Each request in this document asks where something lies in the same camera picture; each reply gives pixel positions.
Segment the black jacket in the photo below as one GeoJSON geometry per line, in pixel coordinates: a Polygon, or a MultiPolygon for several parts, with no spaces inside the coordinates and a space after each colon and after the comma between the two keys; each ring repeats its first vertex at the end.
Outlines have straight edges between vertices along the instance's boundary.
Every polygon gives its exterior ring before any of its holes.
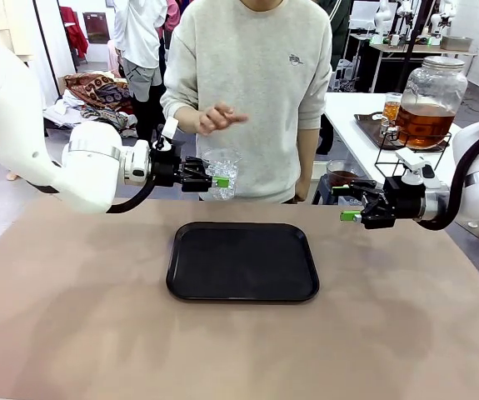
{"type": "MultiPolygon", "coordinates": [[[[328,14],[332,13],[336,3],[337,0],[318,0],[318,5],[321,6],[328,14]]],[[[345,51],[351,8],[352,0],[342,0],[341,6],[339,6],[337,13],[332,20],[332,68],[334,71],[337,68],[337,64],[339,63],[343,52],[345,51]]]]}

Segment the glass jar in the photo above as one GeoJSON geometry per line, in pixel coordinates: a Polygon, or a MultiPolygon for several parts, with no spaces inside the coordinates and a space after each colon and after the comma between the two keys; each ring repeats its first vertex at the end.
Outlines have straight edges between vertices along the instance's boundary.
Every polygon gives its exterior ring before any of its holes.
{"type": "Polygon", "coordinates": [[[467,90],[464,66],[457,58],[434,56],[412,72],[396,122],[402,145],[420,150],[444,140],[467,90]]]}

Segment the red garment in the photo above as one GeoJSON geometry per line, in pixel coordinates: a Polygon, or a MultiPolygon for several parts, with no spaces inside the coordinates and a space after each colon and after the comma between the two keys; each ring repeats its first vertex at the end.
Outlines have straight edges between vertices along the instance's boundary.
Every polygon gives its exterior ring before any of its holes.
{"type": "Polygon", "coordinates": [[[62,12],[63,23],[75,24],[71,27],[66,27],[69,36],[69,44],[73,48],[77,49],[78,56],[80,58],[84,58],[86,56],[89,43],[87,43],[87,39],[80,28],[80,23],[78,22],[76,13],[73,12],[72,8],[70,7],[60,7],[59,9],[62,12]]]}

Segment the finger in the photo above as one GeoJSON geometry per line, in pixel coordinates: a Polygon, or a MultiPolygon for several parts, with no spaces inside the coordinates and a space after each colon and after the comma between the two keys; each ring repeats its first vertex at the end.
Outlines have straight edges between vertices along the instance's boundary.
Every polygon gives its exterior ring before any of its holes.
{"type": "Polygon", "coordinates": [[[217,105],[215,106],[215,109],[219,111],[221,114],[233,113],[233,108],[226,105],[224,102],[218,102],[217,105]]]}
{"type": "Polygon", "coordinates": [[[211,132],[213,132],[217,127],[215,124],[212,122],[211,119],[205,114],[201,115],[200,117],[200,133],[202,135],[209,135],[211,132]]]}
{"type": "Polygon", "coordinates": [[[246,121],[248,121],[248,115],[246,114],[232,113],[232,114],[225,114],[225,116],[230,123],[245,123],[246,121]]]}
{"type": "Polygon", "coordinates": [[[206,115],[212,120],[215,126],[220,129],[227,128],[230,125],[228,120],[218,110],[216,110],[216,108],[212,108],[206,112],[206,115]]]}

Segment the jar lid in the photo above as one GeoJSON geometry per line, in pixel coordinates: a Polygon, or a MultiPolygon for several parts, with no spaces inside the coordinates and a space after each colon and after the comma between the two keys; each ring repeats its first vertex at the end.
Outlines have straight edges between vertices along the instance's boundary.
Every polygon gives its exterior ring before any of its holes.
{"type": "Polygon", "coordinates": [[[465,67],[465,62],[459,58],[450,58],[442,56],[430,56],[424,58],[424,67],[435,69],[445,69],[448,71],[461,71],[465,67]]]}

